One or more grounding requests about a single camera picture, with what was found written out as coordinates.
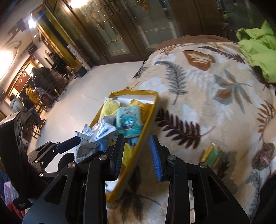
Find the ceiling light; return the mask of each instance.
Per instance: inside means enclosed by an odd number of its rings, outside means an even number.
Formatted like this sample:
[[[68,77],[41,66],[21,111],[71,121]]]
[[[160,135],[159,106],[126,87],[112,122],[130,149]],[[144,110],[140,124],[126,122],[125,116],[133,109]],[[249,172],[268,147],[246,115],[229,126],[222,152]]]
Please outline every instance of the ceiling light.
[[[86,5],[88,0],[71,0],[70,6],[74,8],[80,8]]]
[[[0,52],[0,79],[5,75],[13,61],[12,53],[8,51]]]
[[[35,27],[36,27],[35,21],[33,19],[30,19],[29,20],[29,28],[31,29],[31,28],[35,28]]]

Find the yellow box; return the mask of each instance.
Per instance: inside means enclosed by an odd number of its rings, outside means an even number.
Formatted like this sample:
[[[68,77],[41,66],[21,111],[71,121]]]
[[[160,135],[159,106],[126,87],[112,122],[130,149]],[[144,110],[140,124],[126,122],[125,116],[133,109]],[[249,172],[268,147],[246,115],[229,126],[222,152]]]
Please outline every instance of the yellow box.
[[[132,172],[137,165],[145,141],[149,140],[148,135],[150,133],[150,127],[154,125],[155,117],[159,110],[159,97],[157,92],[150,90],[121,90],[111,93],[109,97],[119,100],[121,102],[121,106],[128,106],[127,104],[129,104],[128,102],[130,102],[131,99],[136,99],[142,103],[152,102],[153,104],[149,111],[148,118],[144,123],[144,127],[139,136],[137,144],[133,149],[132,158],[129,160],[128,165],[125,167],[123,173],[120,175],[114,190],[110,194],[106,194],[106,201],[110,203],[115,203],[115,201],[121,197],[128,184]],[[102,107],[90,124],[90,127],[93,127],[94,124],[98,122],[101,111]]]

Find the screw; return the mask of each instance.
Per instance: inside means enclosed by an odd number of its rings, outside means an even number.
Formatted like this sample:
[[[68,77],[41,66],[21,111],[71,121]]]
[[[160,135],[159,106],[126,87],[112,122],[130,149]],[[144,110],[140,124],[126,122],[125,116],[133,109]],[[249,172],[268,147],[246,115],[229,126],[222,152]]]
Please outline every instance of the screw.
[[[174,161],[174,160],[176,160],[176,156],[175,155],[169,155],[168,159],[171,160],[171,161]]]
[[[99,158],[100,158],[100,160],[106,160],[107,159],[107,155],[101,155]]]
[[[201,162],[199,165],[200,165],[200,167],[203,168],[203,169],[207,168],[207,166],[208,166],[208,165],[207,165],[206,163],[204,163],[204,162]]]
[[[75,162],[70,162],[68,163],[68,168],[74,168],[76,166],[76,163]]]

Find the white tile floor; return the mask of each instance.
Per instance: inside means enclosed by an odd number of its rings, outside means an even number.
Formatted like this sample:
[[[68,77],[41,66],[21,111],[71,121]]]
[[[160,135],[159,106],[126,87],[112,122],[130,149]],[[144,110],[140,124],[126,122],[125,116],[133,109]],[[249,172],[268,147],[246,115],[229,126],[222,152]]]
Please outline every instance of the white tile floor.
[[[142,62],[127,62],[94,67],[83,78],[73,80],[67,91],[45,115],[46,123],[38,140],[33,138],[28,152],[42,144],[63,142],[81,131],[85,123],[90,124],[111,92],[124,89],[133,78]],[[46,172],[56,172],[60,158],[58,154],[47,166]]]

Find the window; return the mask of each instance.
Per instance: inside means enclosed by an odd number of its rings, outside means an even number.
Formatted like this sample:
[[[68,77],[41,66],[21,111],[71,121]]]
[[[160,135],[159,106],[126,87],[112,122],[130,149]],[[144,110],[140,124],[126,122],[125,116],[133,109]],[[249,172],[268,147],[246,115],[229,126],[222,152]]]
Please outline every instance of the window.
[[[12,53],[8,51],[0,52],[0,79],[3,78],[8,71],[13,59]]]

